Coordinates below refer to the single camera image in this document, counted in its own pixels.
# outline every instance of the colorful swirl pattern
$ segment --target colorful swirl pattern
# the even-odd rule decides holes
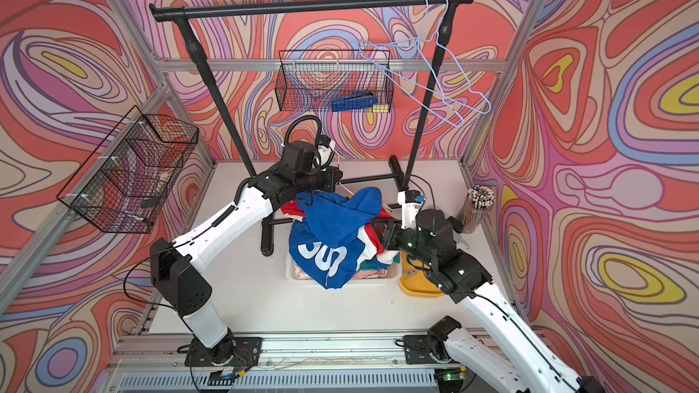
[[[0,273],[114,122],[153,92],[105,0],[4,0],[0,12]],[[143,305],[121,289],[180,232],[210,168],[194,153],[147,236],[74,222],[0,317],[0,392],[87,392]],[[129,289],[148,298],[142,266]]]
[[[157,23],[147,5],[157,6],[259,3],[290,0],[128,0],[132,11],[153,43],[159,56],[187,57],[179,31],[172,24]],[[529,0],[476,0],[459,8],[454,22],[450,48],[460,59],[503,58]],[[415,37],[423,20],[427,29],[435,29],[443,7],[434,7],[427,15],[425,7],[393,7],[384,9],[347,10],[336,12],[290,13],[271,16],[193,20],[192,25],[207,55],[213,58],[273,58],[279,50],[357,48],[360,39],[386,42]],[[487,21],[487,25],[475,22]],[[431,55],[429,46],[426,49]],[[394,57],[417,58],[416,49],[397,49]],[[197,75],[173,73],[170,77],[180,97],[185,100],[197,126],[204,130],[204,139],[216,159],[239,158],[231,138],[206,88]],[[275,159],[279,156],[280,132],[301,112],[280,113],[273,92],[273,73],[219,73],[219,84],[229,110],[240,129],[248,152],[253,158]],[[422,85],[427,74],[417,76]],[[465,91],[463,79],[445,74],[441,80],[451,97],[463,98],[476,106],[481,101]],[[492,73],[475,73],[475,89],[487,92],[494,80]],[[409,84],[405,89],[422,99],[424,91]],[[453,116],[442,107],[443,115]],[[390,114],[327,115],[325,125],[346,158],[403,157],[410,152],[419,105],[396,89],[394,110]],[[457,157],[466,144],[475,115],[467,114],[466,126],[453,130],[448,124],[431,119],[423,137],[422,156]]]
[[[529,320],[608,392],[699,390],[699,0],[548,0],[473,176]]]

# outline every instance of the black cable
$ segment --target black cable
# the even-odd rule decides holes
[[[197,238],[199,238],[199,237],[201,237],[202,235],[204,235],[204,232],[210,230],[211,228],[213,228],[213,226],[209,225],[209,227],[206,228],[204,231],[199,232],[197,235],[195,235],[194,237],[192,237],[192,238],[191,238],[189,241],[187,241],[186,243],[182,243],[182,244],[180,244],[179,246],[176,246],[176,247],[179,248],[180,246],[184,246],[185,244],[191,243],[192,241],[194,241],[194,240],[196,240]]]
[[[420,191],[421,195],[427,197],[427,195],[424,193],[426,190],[424,188],[422,188],[417,182],[415,182],[413,179],[410,179],[410,183],[412,185],[414,185],[418,191]],[[435,199],[434,199],[434,197],[430,197],[430,199],[432,200],[432,208],[434,208],[435,207]]]
[[[318,130],[315,133],[315,145],[316,147],[318,147],[318,144],[320,143],[320,134],[323,131],[323,123],[317,116],[314,116],[313,114],[306,114],[305,116],[301,116],[295,119],[291,123],[291,125],[289,125],[289,127],[287,128],[287,133],[284,134],[284,145],[289,144],[289,139],[292,137],[293,128],[296,127],[299,123],[306,120],[313,120],[318,125]]]
[[[428,352],[428,351],[429,351],[427,348],[417,348],[417,347],[415,347],[415,346],[409,346],[409,345],[407,345],[406,342],[405,342],[404,340],[402,340],[401,338],[395,339],[395,340],[394,340],[394,345],[398,346],[399,348],[403,348],[403,349],[412,349],[412,350],[416,350],[416,351],[418,351],[418,352]]]
[[[190,344],[190,345],[189,345],[189,351],[188,351],[188,355],[189,355],[189,376],[191,376],[191,383],[194,384],[194,388],[197,389],[197,392],[201,393],[201,390],[199,389],[199,386],[197,385],[197,381],[194,380],[194,374],[193,374],[193,372],[191,371],[191,366],[192,366],[192,363],[191,363],[191,362],[192,362],[192,358],[193,358],[191,352],[193,351],[193,349],[194,349],[194,346],[192,346],[192,345]]]
[[[238,184],[238,189],[236,190],[236,196],[233,198],[233,202],[236,203],[236,206],[240,202],[240,196],[242,195],[242,191],[245,189],[245,187],[248,185],[248,182],[252,178],[245,178],[240,181],[240,184]]]
[[[410,177],[411,177],[411,178],[421,179],[421,180],[424,181],[425,184],[427,184],[427,186],[430,188],[430,196],[432,197],[432,208],[435,209],[435,208],[437,207],[437,205],[435,204],[435,193],[434,193],[434,191],[432,190],[432,184],[430,184],[429,182],[427,182],[426,179],[424,179],[424,178],[422,178],[422,177],[420,177],[420,176],[417,176],[417,175],[411,174]]]
[[[471,386],[471,384],[473,384],[473,380],[476,379],[476,372],[471,371],[471,373],[473,373],[473,376],[471,377],[471,380],[468,381],[468,384],[464,385],[464,386],[459,390],[459,393],[465,392],[466,389],[469,388],[469,387]]]
[[[149,304],[149,305],[166,306],[167,308],[172,309],[172,310],[175,310],[175,312],[177,312],[177,310],[175,309],[174,306],[165,305],[164,303],[150,302],[150,301],[146,301],[146,300],[144,300],[144,299],[136,299],[135,297],[131,296],[131,295],[129,294],[129,292],[127,292],[127,280],[129,279],[129,275],[135,270],[136,267],[142,265],[144,262],[148,261],[149,259],[151,259],[151,258],[153,258],[153,257],[155,257],[155,256],[157,256],[157,255],[160,255],[160,254],[163,253],[163,252],[167,252],[168,250],[177,249],[177,248],[179,248],[180,246],[183,246],[183,245],[180,244],[179,246],[173,246],[173,247],[171,247],[171,248],[167,248],[167,249],[165,249],[165,250],[161,250],[160,252],[155,253],[155,254],[151,255],[150,257],[146,257],[146,258],[142,259],[141,261],[135,263],[135,265],[134,265],[133,267],[131,267],[131,268],[129,269],[129,271],[127,271],[127,275],[124,277],[124,280],[123,280],[123,282],[122,282],[122,287],[124,288],[124,294],[126,294],[126,296],[127,296],[130,300],[132,300],[132,301],[141,302],[141,303],[146,303],[146,304]]]
[[[330,150],[330,158],[328,158],[328,160],[325,162],[325,164],[320,166],[321,170],[327,169],[328,166],[330,165],[330,163],[333,161],[333,158],[335,158],[335,151],[331,149]]]
[[[301,203],[306,205],[306,206],[313,206],[313,200],[314,200],[313,199],[313,192],[311,191],[311,192],[309,192],[309,194],[310,194],[310,204],[308,202],[306,202],[305,200],[303,200],[301,197],[297,197],[296,199],[301,201]]]
[[[515,321],[512,319],[512,317],[510,316],[510,314],[509,314],[507,311],[503,310],[498,304],[496,304],[495,302],[491,301],[489,298],[487,298],[487,297],[485,297],[485,296],[482,296],[482,295],[480,295],[480,294],[476,294],[476,293],[451,292],[451,293],[448,293],[448,294],[465,294],[465,295],[467,295],[467,296],[476,296],[476,297],[479,297],[479,298],[481,298],[481,299],[485,299],[486,301],[490,302],[494,307],[496,307],[498,310],[501,311],[501,313],[502,313],[502,315],[505,317],[505,319],[510,320],[510,321],[512,322],[512,324],[514,325],[514,327],[517,328],[518,331],[520,331],[520,334],[522,334],[522,335],[524,336],[524,338],[526,338],[526,340],[529,342],[529,344],[531,345],[531,347],[534,348],[534,350],[536,350],[536,352],[541,356],[541,358],[546,362],[546,364],[549,365],[549,369],[551,369],[552,371],[554,371],[554,373],[556,374],[556,376],[558,376],[558,379],[560,379],[561,381],[563,381],[570,389],[572,389],[573,392],[577,392],[577,389],[574,388],[572,385],[570,385],[570,383],[569,383],[567,380],[565,380],[565,378],[561,375],[561,372],[559,372],[559,371],[554,367],[554,365],[551,364],[550,361],[548,361],[548,359],[546,358],[546,356],[544,355],[544,353],[541,352],[541,350],[537,347],[537,345],[534,344],[533,341],[531,341],[531,338],[529,338],[529,336],[526,334],[526,332],[524,332],[524,330],[523,330],[522,328],[520,328],[520,326],[517,324],[517,322],[515,322]]]
[[[428,271],[428,270],[429,270],[429,269],[426,268],[426,267],[414,265],[414,264],[412,263],[411,259],[416,259],[416,258],[413,257],[412,255],[406,255],[407,264],[411,265],[414,269],[416,269],[416,270],[422,270],[422,271]]]

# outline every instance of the wire basket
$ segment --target wire basket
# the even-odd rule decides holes
[[[72,202],[58,199],[102,232],[150,233],[198,138],[194,125],[141,114]]]
[[[390,51],[363,53],[390,68]],[[279,57],[275,92],[280,111],[391,111],[394,83],[358,50],[287,50]]]

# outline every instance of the black clothes rack leg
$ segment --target black clothes rack leg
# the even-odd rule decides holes
[[[446,0],[427,0],[429,4],[445,4]],[[236,145],[238,153],[240,154],[240,159],[245,168],[248,170],[250,176],[256,176],[257,173],[252,166],[252,161],[250,161],[250,156],[248,151],[245,149],[245,145],[242,143],[236,124],[231,118],[231,113],[228,111],[226,102],[221,96],[221,91],[216,84],[216,79],[211,71],[206,57],[206,53],[197,40],[194,31],[191,29],[189,24],[190,19],[206,19],[211,17],[232,17],[232,16],[247,16],[256,15],[262,13],[290,13],[290,12],[311,12],[311,11],[328,11],[333,9],[365,9],[365,8],[381,8],[381,7],[399,7],[399,6],[411,6],[424,4],[424,0],[306,0],[299,2],[288,2],[288,3],[257,3],[257,4],[230,4],[230,5],[216,5],[208,7],[164,7],[157,8],[153,4],[149,6],[150,12],[153,17],[158,22],[171,21],[174,22],[182,38],[185,40],[185,47],[189,54],[189,57],[197,65],[197,70],[201,75],[201,80],[204,82],[206,87],[211,92],[211,96],[214,99],[216,108],[223,118],[223,122],[228,129],[233,144]],[[454,24],[454,15],[457,11],[457,7],[460,4],[471,4],[473,0],[449,0],[449,7],[447,8],[442,23],[439,27],[438,41],[442,46],[446,46],[451,39],[451,30]],[[377,179],[395,179],[398,191],[406,190],[408,188],[408,183],[410,182],[410,175],[412,174],[413,166],[415,165],[415,157],[420,148],[420,142],[422,140],[422,133],[425,128],[425,122],[427,121],[427,114],[429,112],[428,108],[432,102],[432,93],[436,84],[435,76],[440,72],[442,66],[442,61],[444,60],[445,50],[439,46],[435,48],[434,56],[432,57],[432,69],[434,74],[430,74],[429,80],[427,81],[427,90],[425,90],[423,107],[420,110],[420,117],[417,121],[417,128],[415,129],[415,136],[412,141],[412,149],[410,151],[410,158],[407,162],[406,172],[403,173],[398,166],[398,160],[395,156],[391,157],[389,165],[391,166],[391,174],[389,175],[377,175],[377,176],[365,176],[359,178],[360,180],[344,180],[343,183],[362,182],[367,180],[377,180]],[[274,247],[272,244],[272,228],[276,224],[287,223],[286,220],[289,219],[279,219],[275,221],[271,216],[263,219],[263,246],[262,252],[265,255],[271,255]]]

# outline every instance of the white plastic basket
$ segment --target white plastic basket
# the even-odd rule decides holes
[[[296,284],[307,284],[307,285],[319,285],[317,282],[315,282],[312,279],[296,279],[296,276],[293,274],[293,258],[291,254],[287,252],[287,279],[290,282],[296,283]],[[345,283],[345,285],[369,285],[369,284],[386,284],[386,283],[393,283],[397,282],[400,280],[400,277],[403,275],[403,266],[399,262],[395,262],[392,265],[389,266],[388,273],[386,276],[382,276],[381,278],[367,278],[367,279],[350,279],[348,282]]]

